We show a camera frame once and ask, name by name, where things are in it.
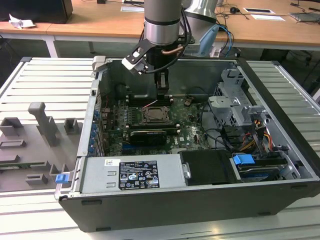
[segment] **floor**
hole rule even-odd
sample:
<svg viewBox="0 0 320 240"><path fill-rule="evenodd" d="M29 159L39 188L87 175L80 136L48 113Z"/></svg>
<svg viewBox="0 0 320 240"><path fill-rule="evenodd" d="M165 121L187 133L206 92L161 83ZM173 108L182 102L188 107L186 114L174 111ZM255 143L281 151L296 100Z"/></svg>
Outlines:
<svg viewBox="0 0 320 240"><path fill-rule="evenodd" d="M47 46L42 40L24 40L11 39L9 44L2 44L0 48L0 85L8 78L12 70L19 63L21 57L49 57ZM58 41L57 47L62 58L91 58L96 55L106 55L108 57L123 57L130 51L134 43L113 43L113 42L95 42L94 49L96 53L91 54L87 42L82 41ZM258 48L240 48L241 57L247 60L259 60L263 52ZM236 48L232 49L231 53L237 52ZM304 81L309 71L313 68L315 63L320 59L320 52L310 52L312 59L307 65L305 61L308 56L302 51L290 51L286 59L281 65L296 79L300 84ZM269 60L277 60L279 55L283 55L283 51L273 50L269 53ZM320 76L320 65L309 76L305 84L308 88L312 81Z"/></svg>

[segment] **metal bracket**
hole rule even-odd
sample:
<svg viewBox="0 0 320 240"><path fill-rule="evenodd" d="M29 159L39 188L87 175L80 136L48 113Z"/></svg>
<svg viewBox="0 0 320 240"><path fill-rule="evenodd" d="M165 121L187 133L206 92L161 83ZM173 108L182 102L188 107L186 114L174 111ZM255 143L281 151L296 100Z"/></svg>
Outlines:
<svg viewBox="0 0 320 240"><path fill-rule="evenodd" d="M112 60L107 59L106 56L95 56L92 60L92 70L94 73L100 72L108 63L112 62Z"/></svg>

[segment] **blue tab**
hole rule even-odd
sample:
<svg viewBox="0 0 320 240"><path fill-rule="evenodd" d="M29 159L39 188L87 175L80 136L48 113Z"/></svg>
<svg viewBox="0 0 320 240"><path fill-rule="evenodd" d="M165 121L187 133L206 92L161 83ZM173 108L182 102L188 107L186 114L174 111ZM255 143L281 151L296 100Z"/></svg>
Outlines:
<svg viewBox="0 0 320 240"><path fill-rule="evenodd" d="M56 184L68 184L69 183L69 174L60 173L55 177Z"/></svg>
<svg viewBox="0 0 320 240"><path fill-rule="evenodd" d="M237 154L233 157L233 161L238 164L255 164L255 160L251 154Z"/></svg>

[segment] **power supply label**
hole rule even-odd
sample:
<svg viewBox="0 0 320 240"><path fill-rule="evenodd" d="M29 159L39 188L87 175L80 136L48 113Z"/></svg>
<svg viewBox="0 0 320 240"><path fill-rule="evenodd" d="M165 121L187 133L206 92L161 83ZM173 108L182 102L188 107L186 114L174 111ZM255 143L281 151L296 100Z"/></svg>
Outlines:
<svg viewBox="0 0 320 240"><path fill-rule="evenodd" d="M153 189L159 188L157 161L120 162L119 189Z"/></svg>

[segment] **wire bundle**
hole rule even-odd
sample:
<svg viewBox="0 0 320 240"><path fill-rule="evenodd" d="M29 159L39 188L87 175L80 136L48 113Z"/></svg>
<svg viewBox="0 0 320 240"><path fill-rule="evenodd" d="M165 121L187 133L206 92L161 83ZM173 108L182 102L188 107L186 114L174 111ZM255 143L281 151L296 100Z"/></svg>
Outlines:
<svg viewBox="0 0 320 240"><path fill-rule="evenodd" d="M229 30L227 30L225 27L223 27L223 26L220 25L220 24L218 24L218 25L219 25L219 27L220 27L221 29L223 29L223 30L225 31L225 33L227 34L227 40L226 40L224 46L222 47L222 49L221 49L221 51L220 51L220 52L222 52L222 51L226 48L226 46L228 45L228 42L229 42L229 48L228 48L228 51L227 51L226 54L225 54L225 57L227 57L228 54L229 54L229 52L230 52L230 50L232 49L232 46L233 46L233 44L234 44L234 39L235 39L235 37L234 37L234 34L233 34L232 32L230 32Z"/></svg>

